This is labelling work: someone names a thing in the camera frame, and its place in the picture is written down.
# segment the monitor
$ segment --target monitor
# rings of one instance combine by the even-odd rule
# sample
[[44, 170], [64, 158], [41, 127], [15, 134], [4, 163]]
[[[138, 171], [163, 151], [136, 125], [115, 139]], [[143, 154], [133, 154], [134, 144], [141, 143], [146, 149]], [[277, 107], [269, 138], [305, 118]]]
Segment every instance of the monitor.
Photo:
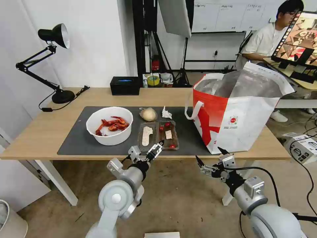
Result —
[[317, 69], [317, 12], [295, 15], [272, 60]]

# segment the white shirt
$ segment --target white shirt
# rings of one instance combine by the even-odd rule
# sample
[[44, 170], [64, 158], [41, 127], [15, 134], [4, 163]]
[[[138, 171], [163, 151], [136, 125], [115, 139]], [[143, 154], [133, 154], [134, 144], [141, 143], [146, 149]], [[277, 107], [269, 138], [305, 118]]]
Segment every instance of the white shirt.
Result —
[[[272, 56], [286, 30], [287, 27], [280, 31], [276, 30], [275, 23], [266, 25], [251, 36], [247, 45], [242, 49], [241, 54], [258, 53], [262, 56]], [[251, 62], [259, 63], [261, 61], [252, 60]]]

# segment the white bowl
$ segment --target white bowl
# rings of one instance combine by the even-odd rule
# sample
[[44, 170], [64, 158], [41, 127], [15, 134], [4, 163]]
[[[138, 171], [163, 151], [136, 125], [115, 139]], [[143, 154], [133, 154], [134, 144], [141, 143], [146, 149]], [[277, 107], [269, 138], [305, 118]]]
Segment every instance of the white bowl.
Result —
[[[109, 131], [108, 127], [103, 127], [101, 130], [102, 134], [107, 136], [97, 136], [96, 130], [101, 125], [101, 119], [107, 121], [115, 120], [112, 116], [122, 117], [126, 122], [129, 123], [129, 126], [124, 131]], [[123, 107], [106, 107], [94, 112], [86, 122], [87, 131], [93, 135], [93, 137], [103, 145], [117, 145], [124, 142], [131, 134], [131, 125], [133, 122], [132, 113]]]

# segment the wooden table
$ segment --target wooden table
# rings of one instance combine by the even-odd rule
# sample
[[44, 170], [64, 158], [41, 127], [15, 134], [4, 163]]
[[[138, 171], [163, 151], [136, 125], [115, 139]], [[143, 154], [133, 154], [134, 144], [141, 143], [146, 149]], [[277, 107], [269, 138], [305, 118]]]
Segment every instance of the wooden table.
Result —
[[[271, 69], [283, 74], [292, 84], [296, 86], [309, 90], [317, 91], [317, 81], [314, 81], [313, 84], [301, 81], [295, 78], [291, 78], [291, 74], [294, 71], [293, 65], [288, 65], [286, 69], [279, 68], [280, 62], [275, 62], [271, 58], [264, 58], [264, 63]], [[281, 99], [277, 104], [276, 108], [316, 108], [317, 100], [316, 99]]]
[[[79, 88], [70, 88], [75, 93]], [[2, 159], [35, 160], [72, 205], [78, 199], [54, 168], [50, 160], [110, 160], [111, 155], [57, 155], [57, 151], [85, 106], [184, 106], [191, 88], [148, 88], [139, 96], [112, 96], [110, 88], [90, 88], [62, 110], [41, 112], [18, 138], [0, 155]], [[60, 105], [51, 103], [52, 108]], [[201, 156], [217, 159], [218, 155]], [[265, 127], [253, 147], [235, 153], [236, 160], [246, 160], [251, 166], [257, 160], [284, 160], [290, 156], [272, 132]], [[195, 159], [194, 156], [159, 156], [159, 160]]]

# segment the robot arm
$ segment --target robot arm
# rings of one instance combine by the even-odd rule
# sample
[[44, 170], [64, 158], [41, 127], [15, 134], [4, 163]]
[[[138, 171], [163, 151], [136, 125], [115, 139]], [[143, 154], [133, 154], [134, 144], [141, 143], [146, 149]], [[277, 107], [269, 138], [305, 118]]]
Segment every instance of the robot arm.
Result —
[[151, 162], [162, 152], [164, 141], [153, 145], [142, 157], [139, 147], [132, 146], [125, 159], [131, 159], [128, 169], [114, 158], [109, 161], [107, 168], [117, 178], [107, 183], [101, 190], [98, 198], [99, 208], [102, 211], [99, 222], [95, 223], [86, 235], [86, 238], [116, 238], [116, 222], [118, 217], [127, 219], [136, 207], [141, 204], [144, 194], [142, 181]]
[[223, 156], [219, 163], [206, 166], [197, 156], [200, 171], [213, 178], [220, 178], [237, 200], [239, 207], [251, 221], [252, 229], [259, 238], [307, 238], [298, 222], [298, 215], [277, 205], [267, 204], [264, 181], [257, 176], [243, 179], [237, 174], [234, 156], [219, 148]]

